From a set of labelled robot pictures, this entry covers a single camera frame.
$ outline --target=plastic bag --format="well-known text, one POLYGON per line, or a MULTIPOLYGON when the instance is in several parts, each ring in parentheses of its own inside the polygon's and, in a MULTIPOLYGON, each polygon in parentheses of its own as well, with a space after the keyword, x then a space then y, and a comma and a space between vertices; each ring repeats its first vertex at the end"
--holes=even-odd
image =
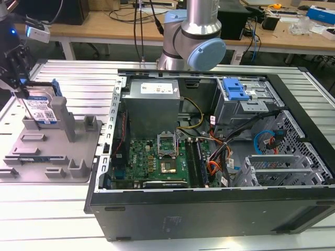
POLYGON ((298 22, 291 24, 288 28, 289 33, 293 35, 311 34, 309 31, 314 24, 309 20, 309 17, 302 17, 298 22))

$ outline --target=ram slot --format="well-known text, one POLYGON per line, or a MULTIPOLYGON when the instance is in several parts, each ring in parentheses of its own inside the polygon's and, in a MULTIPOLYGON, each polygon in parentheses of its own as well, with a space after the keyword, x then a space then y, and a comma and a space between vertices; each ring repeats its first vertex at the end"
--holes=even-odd
POLYGON ((198 152, 198 141, 192 142, 192 150, 193 150, 193 160, 194 160, 194 168, 197 175, 198 185, 199 187, 205 187, 202 173, 202 165, 201 158, 199 158, 198 152))
POLYGON ((193 148, 191 142, 187 139, 185 140, 185 151, 186 151, 186 161, 189 175, 189 184, 192 188, 198 187, 197 172, 195 169, 195 161, 193 155, 193 148))
POLYGON ((203 177, 203 184, 207 185, 209 183, 209 181, 208 181, 208 176, 207 176, 207 170, 206 170, 205 161, 203 159, 203 155, 201 154, 200 142, 197 141, 196 143, 197 143, 197 153, 196 153, 196 156, 197 156, 197 160, 198 160, 198 167, 201 170, 201 174, 202 174, 202 177, 203 177))

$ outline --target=motherboard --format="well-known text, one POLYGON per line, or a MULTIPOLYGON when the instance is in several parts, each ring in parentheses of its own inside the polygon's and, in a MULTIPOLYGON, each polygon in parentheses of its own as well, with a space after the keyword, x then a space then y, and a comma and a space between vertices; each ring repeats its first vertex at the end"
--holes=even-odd
POLYGON ((114 169, 116 181, 128 181, 136 188, 216 187, 208 180, 206 160, 210 156, 207 140, 175 139, 160 134, 157 139, 131 140, 126 168, 114 169))

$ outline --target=blue box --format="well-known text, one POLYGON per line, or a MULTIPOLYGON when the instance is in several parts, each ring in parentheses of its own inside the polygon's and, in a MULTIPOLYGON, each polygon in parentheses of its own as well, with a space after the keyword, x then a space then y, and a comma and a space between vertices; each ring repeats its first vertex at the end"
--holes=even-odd
POLYGON ((223 87, 227 92, 229 100, 248 101, 249 96, 245 94, 243 85, 237 78, 224 78, 222 80, 223 87))
POLYGON ((307 17, 320 22, 326 22, 328 24, 335 24, 335 10, 330 9, 318 9, 316 6, 312 5, 308 10, 307 17))

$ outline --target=robotic arm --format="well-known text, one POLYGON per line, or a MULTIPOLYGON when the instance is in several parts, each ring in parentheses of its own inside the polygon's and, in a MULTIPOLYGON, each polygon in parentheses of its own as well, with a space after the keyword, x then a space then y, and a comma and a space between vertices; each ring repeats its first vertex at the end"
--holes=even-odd
POLYGON ((188 0, 183 9, 166 13, 160 70, 209 71, 221 62, 226 45, 220 39, 219 0, 188 0))
POLYGON ((20 76, 30 82, 29 72, 35 62, 29 47, 22 44, 14 23, 26 24, 28 30, 48 33, 42 22, 18 14, 10 13, 18 4, 16 0, 7 7, 4 0, 0 0, 0 88, 16 93, 17 97, 25 98, 24 85, 20 76))

